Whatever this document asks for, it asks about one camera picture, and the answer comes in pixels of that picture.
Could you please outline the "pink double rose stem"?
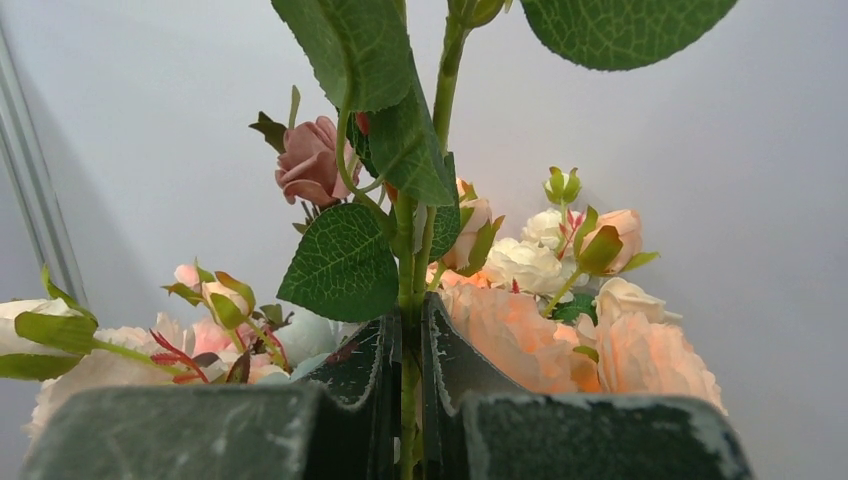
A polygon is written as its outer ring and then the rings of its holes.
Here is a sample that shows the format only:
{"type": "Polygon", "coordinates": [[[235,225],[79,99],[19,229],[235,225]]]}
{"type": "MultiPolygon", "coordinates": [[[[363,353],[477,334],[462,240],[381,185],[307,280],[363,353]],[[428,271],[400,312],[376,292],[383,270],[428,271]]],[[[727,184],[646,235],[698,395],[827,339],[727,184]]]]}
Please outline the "pink double rose stem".
{"type": "MultiPolygon", "coordinates": [[[[318,150],[307,145],[303,128],[285,134],[280,185],[287,196],[315,203],[319,214],[305,228],[278,296],[348,323],[394,317],[400,452],[391,478],[428,479],[422,325],[427,296],[443,300],[430,289],[427,272],[454,246],[464,217],[448,149],[452,105],[468,35],[507,3],[449,3],[433,105],[425,102],[414,65],[404,2],[277,1],[273,7],[338,114],[335,133],[323,135],[318,150]]],[[[575,173],[559,170],[545,184],[556,209],[571,209],[580,188],[575,173]]],[[[586,219],[573,251],[588,278],[581,293],[596,294],[622,243],[613,227],[595,228],[604,214],[591,207],[581,212],[586,219]]]]}

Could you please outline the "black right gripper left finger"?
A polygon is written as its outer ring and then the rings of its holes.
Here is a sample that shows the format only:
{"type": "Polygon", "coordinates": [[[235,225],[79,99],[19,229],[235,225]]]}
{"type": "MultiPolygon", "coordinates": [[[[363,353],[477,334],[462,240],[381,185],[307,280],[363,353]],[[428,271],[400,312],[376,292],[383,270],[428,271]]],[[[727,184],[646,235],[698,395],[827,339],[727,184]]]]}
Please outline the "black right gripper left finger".
{"type": "Polygon", "coordinates": [[[52,417],[25,479],[389,479],[394,322],[362,326],[278,385],[116,387],[52,417]]]}

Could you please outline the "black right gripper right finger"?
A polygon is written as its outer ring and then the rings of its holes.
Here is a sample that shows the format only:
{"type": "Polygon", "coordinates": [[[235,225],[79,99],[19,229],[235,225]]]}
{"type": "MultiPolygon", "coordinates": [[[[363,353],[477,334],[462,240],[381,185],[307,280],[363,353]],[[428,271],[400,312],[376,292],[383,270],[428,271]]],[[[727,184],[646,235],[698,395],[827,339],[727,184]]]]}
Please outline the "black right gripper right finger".
{"type": "Polygon", "coordinates": [[[534,394],[425,301],[424,475],[428,479],[748,479],[728,421],[692,397],[534,394]]]}

